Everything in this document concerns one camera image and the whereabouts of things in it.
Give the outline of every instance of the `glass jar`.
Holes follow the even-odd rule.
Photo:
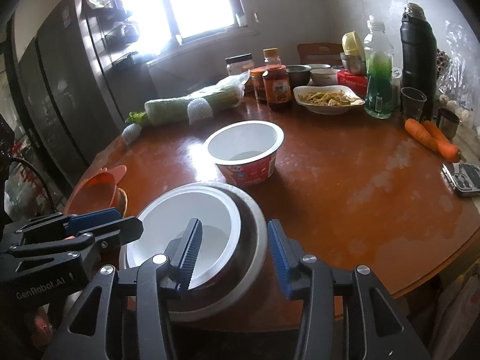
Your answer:
[[[254,59],[251,54],[243,54],[225,58],[225,62],[226,71],[228,72],[229,76],[236,76],[237,74],[251,71],[253,68],[255,68]],[[252,93],[254,93],[254,83],[250,77],[245,83],[245,94],[248,95]]]
[[[267,103],[267,95],[265,94],[265,86],[263,85],[263,74],[267,70],[266,66],[258,67],[253,69],[250,72],[250,78],[253,82],[253,89],[255,91],[255,98],[257,99],[257,103],[266,104]]]
[[[278,49],[265,49],[263,55],[267,69],[263,73],[267,104],[272,111],[277,111],[291,104],[289,75],[282,66]]]

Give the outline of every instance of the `plate of food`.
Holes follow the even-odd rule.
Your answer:
[[[299,86],[293,90],[293,95],[298,104],[321,115],[340,115],[365,104],[349,87],[343,85]]]

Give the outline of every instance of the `round table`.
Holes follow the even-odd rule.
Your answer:
[[[294,103],[273,112],[245,97],[200,125],[145,128],[130,146],[119,137],[83,177],[125,164],[119,186],[128,195],[127,215],[138,215],[173,188],[225,181],[202,144],[242,120],[267,120],[285,132],[275,172],[244,190],[266,220],[278,218],[289,238],[331,266],[366,264],[399,297],[436,275],[476,238],[480,214],[442,178],[442,158],[412,139],[399,115],[377,120],[362,109],[325,116]],[[335,302],[337,315],[340,305]],[[258,279],[237,304],[189,325],[244,332],[291,329],[298,327],[301,308],[301,302],[284,299],[267,254]]]

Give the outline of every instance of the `shredded food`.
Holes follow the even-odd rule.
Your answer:
[[[305,95],[299,95],[298,98],[303,103],[327,105],[329,107],[344,107],[345,105],[350,105],[350,103],[358,100],[354,97],[348,97],[345,95],[344,91],[307,93]]]

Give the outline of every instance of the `white jar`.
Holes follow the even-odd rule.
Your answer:
[[[251,71],[253,68],[255,68],[255,63],[251,54],[243,54],[225,58],[225,62],[226,71],[228,72],[229,76],[236,76],[237,74]],[[253,92],[254,83],[252,82],[251,78],[249,78],[245,84],[245,93],[250,94]]]

